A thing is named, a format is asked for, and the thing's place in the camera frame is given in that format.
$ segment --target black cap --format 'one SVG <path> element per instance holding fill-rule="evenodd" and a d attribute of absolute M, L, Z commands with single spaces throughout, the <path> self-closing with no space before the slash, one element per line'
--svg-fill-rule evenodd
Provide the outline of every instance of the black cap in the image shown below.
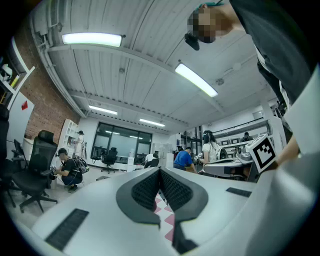
<path fill-rule="evenodd" d="M 67 153 L 67 150 L 63 147 L 59 149 L 58 155 L 60 156 L 60 154 L 62 154 L 62 153 Z"/>

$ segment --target man in blue shirt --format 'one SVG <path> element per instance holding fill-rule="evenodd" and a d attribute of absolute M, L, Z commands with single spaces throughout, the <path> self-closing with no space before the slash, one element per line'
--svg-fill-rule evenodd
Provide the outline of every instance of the man in blue shirt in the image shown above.
<path fill-rule="evenodd" d="M 191 147 L 187 147 L 185 151 L 180 151 L 174 160 L 173 168 L 177 168 L 185 171 L 186 170 L 185 165 L 188 164 L 188 165 L 191 165 L 194 173 L 197 174 L 197 171 L 191 159 L 190 153 L 191 153 Z"/>

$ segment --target woman with headphones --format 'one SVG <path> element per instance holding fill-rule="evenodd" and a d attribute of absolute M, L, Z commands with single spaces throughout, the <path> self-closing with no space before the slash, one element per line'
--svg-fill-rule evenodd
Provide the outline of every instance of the woman with headphones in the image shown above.
<path fill-rule="evenodd" d="M 199 159 L 203 164 L 213 163 L 218 159 L 218 153 L 221 147 L 217 144 L 215 136 L 212 131 L 205 130 L 203 132 L 204 145 L 202 147 L 203 159 Z"/>

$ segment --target person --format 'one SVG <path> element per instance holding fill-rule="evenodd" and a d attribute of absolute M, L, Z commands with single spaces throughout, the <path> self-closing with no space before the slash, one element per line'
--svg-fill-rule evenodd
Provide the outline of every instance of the person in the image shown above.
<path fill-rule="evenodd" d="M 191 165 L 194 173 L 197 174 L 195 165 L 190 156 L 191 150 L 191 147 L 188 146 L 184 151 L 180 151 L 173 162 L 173 168 L 185 171 L 185 165 Z"/>
<path fill-rule="evenodd" d="M 145 157 L 145 166 L 144 168 L 148 168 L 151 165 L 151 162 L 153 159 L 158 159 L 158 154 L 153 153 L 153 154 L 147 154 Z"/>
<path fill-rule="evenodd" d="M 218 152 L 220 151 L 221 146 L 217 144 L 215 136 L 212 134 L 212 131 L 205 130 L 203 134 L 203 159 L 199 159 L 199 161 L 203 164 L 213 163 L 214 161 L 219 160 Z"/>
<path fill-rule="evenodd" d="M 54 175 L 61 175 L 62 182 L 66 186 L 70 186 L 68 192 L 74 193 L 78 187 L 77 184 L 82 182 L 82 173 L 77 171 L 75 161 L 68 156 L 67 150 L 65 148 L 60 148 L 58 151 L 59 158 L 61 160 L 62 166 L 58 167 Z"/>
<path fill-rule="evenodd" d="M 251 136 L 249 136 L 249 132 L 245 132 L 244 133 L 244 137 L 241 139 L 241 142 L 248 142 L 248 141 L 252 141 L 253 138 Z"/>
<path fill-rule="evenodd" d="M 83 157 L 83 145 L 84 145 L 84 132 L 82 130 L 78 131 L 78 134 L 79 134 L 79 138 L 76 142 L 76 145 L 75 145 L 75 155 L 78 156 L 78 157 Z"/>
<path fill-rule="evenodd" d="M 280 89 L 289 108 L 307 85 L 317 64 L 312 51 L 318 49 L 311 40 L 316 31 L 315 22 L 306 22 L 300 8 L 293 8 L 291 3 L 282 0 L 229 2 L 200 4 L 187 20 L 189 33 L 184 36 L 185 41 L 199 50 L 198 40 L 209 44 L 233 30 L 246 32 L 254 43 L 259 71 L 263 70 L 261 74 L 265 78 L 266 72 L 272 76 L 276 82 L 270 86 L 276 94 Z M 302 8 L 313 12 L 308 6 Z M 297 141 L 292 136 L 275 165 L 296 158 L 298 152 Z"/>

